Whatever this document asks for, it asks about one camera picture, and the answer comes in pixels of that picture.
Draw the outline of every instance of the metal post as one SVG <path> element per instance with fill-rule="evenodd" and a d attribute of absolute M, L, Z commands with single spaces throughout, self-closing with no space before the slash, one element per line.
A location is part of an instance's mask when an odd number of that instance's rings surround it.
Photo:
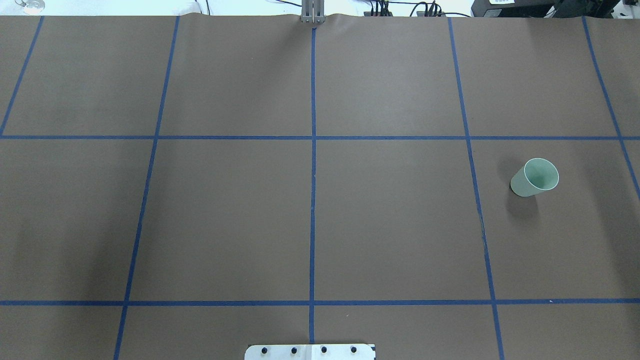
<path fill-rule="evenodd" d="M 322 24 L 326 20 L 324 16 L 324 0 L 302 0 L 302 22 Z"/>

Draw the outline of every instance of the white bracket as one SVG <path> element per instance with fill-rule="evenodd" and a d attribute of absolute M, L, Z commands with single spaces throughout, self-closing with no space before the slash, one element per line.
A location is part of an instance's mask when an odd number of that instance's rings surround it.
<path fill-rule="evenodd" d="M 326 20 L 324 16 L 324 0 L 302 0 L 302 22 L 322 24 Z"/>
<path fill-rule="evenodd" d="M 252 345 L 244 360 L 376 360 L 370 344 Z"/>

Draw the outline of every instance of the black device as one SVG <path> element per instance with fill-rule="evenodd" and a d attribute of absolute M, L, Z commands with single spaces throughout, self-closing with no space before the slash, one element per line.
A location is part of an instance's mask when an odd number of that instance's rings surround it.
<path fill-rule="evenodd" d="M 555 3 L 555 0 L 515 0 L 511 4 L 491 4 L 489 0 L 475 0 L 471 13 L 474 17 L 544 17 Z"/>
<path fill-rule="evenodd" d="M 620 0 L 558 0 L 554 17 L 612 17 L 611 12 Z"/>

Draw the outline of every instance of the black box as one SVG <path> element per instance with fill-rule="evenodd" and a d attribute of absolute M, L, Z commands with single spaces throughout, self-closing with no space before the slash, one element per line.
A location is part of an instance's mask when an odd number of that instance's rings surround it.
<path fill-rule="evenodd" d="M 513 4 L 474 0 L 471 13 L 475 17 L 544 17 L 553 5 L 554 0 L 515 0 Z"/>

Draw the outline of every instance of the grid square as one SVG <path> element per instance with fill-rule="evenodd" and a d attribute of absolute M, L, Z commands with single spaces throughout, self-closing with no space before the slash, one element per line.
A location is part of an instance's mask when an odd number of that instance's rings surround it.
<path fill-rule="evenodd" d="M 135 300 L 307 300 L 311 143 L 162 140 Z"/>
<path fill-rule="evenodd" d="M 617 140 L 473 148 L 496 297 L 640 296 L 640 201 Z M 557 167 L 560 182 L 519 197 L 509 181 L 536 157 Z"/>
<path fill-rule="evenodd" d="M 0 124 L 29 52 L 29 36 L 35 33 L 38 20 L 36 17 L 6 16 L 0 23 Z"/>
<path fill-rule="evenodd" d="M 488 299 L 464 141 L 319 142 L 316 177 L 317 300 Z"/>
<path fill-rule="evenodd" d="M 5 134 L 152 135 L 174 23 L 47 17 Z"/>
<path fill-rule="evenodd" d="M 490 306 L 316 306 L 316 343 L 370 343 L 378 359 L 498 358 Z"/>
<path fill-rule="evenodd" d="M 611 105 L 624 136 L 640 136 L 640 38 L 612 34 L 638 34 L 638 21 L 606 21 L 588 17 L 589 34 Z"/>
<path fill-rule="evenodd" d="M 0 299 L 122 300 L 151 145 L 0 142 Z"/>
<path fill-rule="evenodd" d="M 580 19 L 452 21 L 472 135 L 616 135 Z"/>
<path fill-rule="evenodd" d="M 248 345 L 308 343 L 308 307 L 130 307 L 120 359 L 243 359 Z"/>
<path fill-rule="evenodd" d="M 640 359 L 640 305 L 500 306 L 509 360 Z"/>
<path fill-rule="evenodd" d="M 120 306 L 3 306 L 2 359 L 112 359 Z"/>
<path fill-rule="evenodd" d="M 464 135 L 446 19 L 332 15 L 316 81 L 319 135 Z"/>
<path fill-rule="evenodd" d="M 300 16 L 181 17 L 162 134 L 311 135 L 310 52 Z"/>

